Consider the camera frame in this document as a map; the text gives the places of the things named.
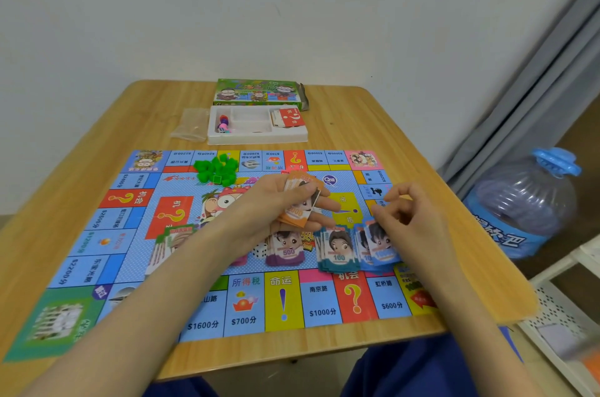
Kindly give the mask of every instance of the right hand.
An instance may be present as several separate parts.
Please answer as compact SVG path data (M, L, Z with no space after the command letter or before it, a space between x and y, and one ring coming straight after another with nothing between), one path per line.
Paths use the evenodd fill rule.
M418 184L395 185L383 199L389 204L373 205L373 216L426 288L439 288L462 275L446 219Z

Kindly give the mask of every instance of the board game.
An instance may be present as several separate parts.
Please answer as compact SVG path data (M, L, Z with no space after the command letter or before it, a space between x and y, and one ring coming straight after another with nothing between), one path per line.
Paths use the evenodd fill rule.
M195 161L239 162L230 187L200 183ZM392 187L372 151L133 151L22 327L5 361L66 352L131 294L171 253L165 228L201 228L259 177L308 171L341 204L336 223L361 224ZM180 342L431 313L435 304L399 263L387 272L318 269L315 238L301 235L297 259L266 263L266 243L238 258L214 283Z

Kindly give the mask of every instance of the plastic bottle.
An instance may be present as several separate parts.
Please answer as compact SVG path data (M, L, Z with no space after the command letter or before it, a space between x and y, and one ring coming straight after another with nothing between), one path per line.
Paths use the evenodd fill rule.
M534 149L487 170L464 204L510 259L529 257L576 214L575 189L565 174L580 173L573 153Z

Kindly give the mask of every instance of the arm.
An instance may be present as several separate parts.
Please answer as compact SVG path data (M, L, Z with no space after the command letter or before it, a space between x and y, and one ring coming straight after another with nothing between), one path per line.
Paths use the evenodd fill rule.
M22 396L141 395L221 272L274 231L295 228L275 219L287 207L309 198L316 186L311 183L283 192L285 181L282 174L261 178L227 211L193 234ZM339 209L338 203L326 198L327 191L321 195L319 207ZM304 230L316 231L332 222L311 213Z
M423 190L400 184L384 199L389 204L373 206L373 215L436 301L479 394L543 396L464 276L446 222Z

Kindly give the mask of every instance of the hand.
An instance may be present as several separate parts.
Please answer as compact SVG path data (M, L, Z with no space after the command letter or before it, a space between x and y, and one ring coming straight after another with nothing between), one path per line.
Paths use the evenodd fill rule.
M389 204L373 205L373 216L425 287L434 290L462 275L446 219L418 184L395 185L383 199Z
M317 189L317 185L311 182L284 192L287 178L285 174L261 177L250 190L210 222L212 228L222 228L227 233L234 249L234 258L245 255L276 231L318 231L322 226L335 226L334 219L317 212L311 212L304 228L278 221L279 214L292 204L309 199ZM316 206L327 211L339 211L340 204L327 198L329 195L327 189L321 190Z

